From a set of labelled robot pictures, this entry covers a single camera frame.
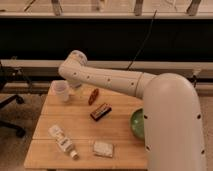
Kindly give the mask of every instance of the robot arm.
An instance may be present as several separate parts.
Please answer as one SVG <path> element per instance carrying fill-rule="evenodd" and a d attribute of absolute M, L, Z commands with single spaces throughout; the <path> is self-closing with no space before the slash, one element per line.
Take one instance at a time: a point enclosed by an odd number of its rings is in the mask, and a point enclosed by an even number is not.
<path fill-rule="evenodd" d="M 59 73 L 71 84 L 85 82 L 140 99 L 146 85 L 155 77 L 142 72 L 90 68 L 85 66 L 86 62 L 82 52 L 72 51 L 59 67 Z"/>
<path fill-rule="evenodd" d="M 73 51 L 59 73 L 73 83 L 86 82 L 143 98 L 149 171 L 206 171 L 202 115 L 191 83 L 177 74 L 86 67 L 86 56 Z"/>

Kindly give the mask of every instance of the wooden table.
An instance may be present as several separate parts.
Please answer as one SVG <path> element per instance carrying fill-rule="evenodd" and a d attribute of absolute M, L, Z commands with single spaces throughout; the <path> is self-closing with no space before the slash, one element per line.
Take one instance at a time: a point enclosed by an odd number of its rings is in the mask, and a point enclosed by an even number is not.
<path fill-rule="evenodd" d="M 134 137 L 130 129 L 131 114 L 142 106 L 142 101 L 117 92 L 100 89 L 92 106 L 88 98 L 94 86 L 83 85 L 80 90 L 70 89 L 70 100 L 60 102 L 51 88 L 25 159 L 26 169 L 146 169 L 147 156 L 144 142 Z M 112 111 L 95 122 L 90 113 L 102 103 Z M 70 137 L 80 158 L 75 161 L 65 155 L 48 133 L 58 124 Z M 95 140 L 113 143 L 113 158 L 93 155 Z"/>

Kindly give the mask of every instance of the black wire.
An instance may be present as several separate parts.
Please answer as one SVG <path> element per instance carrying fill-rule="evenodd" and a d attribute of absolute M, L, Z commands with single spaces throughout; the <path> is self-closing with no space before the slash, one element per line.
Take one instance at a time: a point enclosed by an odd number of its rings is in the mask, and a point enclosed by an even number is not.
<path fill-rule="evenodd" d="M 126 68 L 126 70 L 129 70 L 129 69 L 130 69 L 130 67 L 132 66 L 133 62 L 137 59 L 137 57 L 141 54 L 141 52 L 143 52 L 144 47 L 145 47 L 145 45 L 146 45 L 147 41 L 149 40 L 149 37 L 150 37 L 150 35 L 151 35 L 151 33 L 152 33 L 152 26 L 153 26 L 153 22 L 154 22 L 154 19 L 155 19 L 156 14 L 157 14 L 157 10 L 155 11 L 155 13 L 154 13 L 154 15 L 153 15 L 153 17 L 152 17 L 152 20 L 151 20 L 151 23 L 150 23 L 150 26 L 149 26 L 149 30 L 148 30 L 148 33 L 147 33 L 147 35 L 146 35 L 144 41 L 142 42 L 142 44 L 141 44 L 139 50 L 137 51 L 135 57 L 132 59 L 132 61 L 130 62 L 130 64 L 129 64 L 128 67 Z"/>
<path fill-rule="evenodd" d="M 32 0 L 25 8 L 24 8 L 24 12 L 26 12 L 29 8 L 31 8 L 31 6 L 35 3 L 36 0 Z"/>

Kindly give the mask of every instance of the white cup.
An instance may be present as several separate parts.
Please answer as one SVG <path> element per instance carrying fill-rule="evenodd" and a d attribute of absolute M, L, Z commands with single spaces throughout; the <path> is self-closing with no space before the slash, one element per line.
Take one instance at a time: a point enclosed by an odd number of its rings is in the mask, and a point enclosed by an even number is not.
<path fill-rule="evenodd" d="M 67 81 L 53 81 L 52 89 L 60 101 L 66 102 L 69 100 L 69 84 Z"/>

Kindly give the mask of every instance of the chocolate bar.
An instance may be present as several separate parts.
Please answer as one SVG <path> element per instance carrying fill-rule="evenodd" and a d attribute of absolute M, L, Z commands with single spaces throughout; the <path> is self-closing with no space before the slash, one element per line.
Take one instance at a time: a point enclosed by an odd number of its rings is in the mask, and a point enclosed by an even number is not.
<path fill-rule="evenodd" d="M 101 119 L 104 115 L 106 115 L 107 113 L 109 113 L 111 111 L 111 107 L 104 103 L 102 104 L 100 107 L 98 107 L 95 111 L 93 111 L 90 116 L 95 120 L 98 121 L 99 119 Z"/>

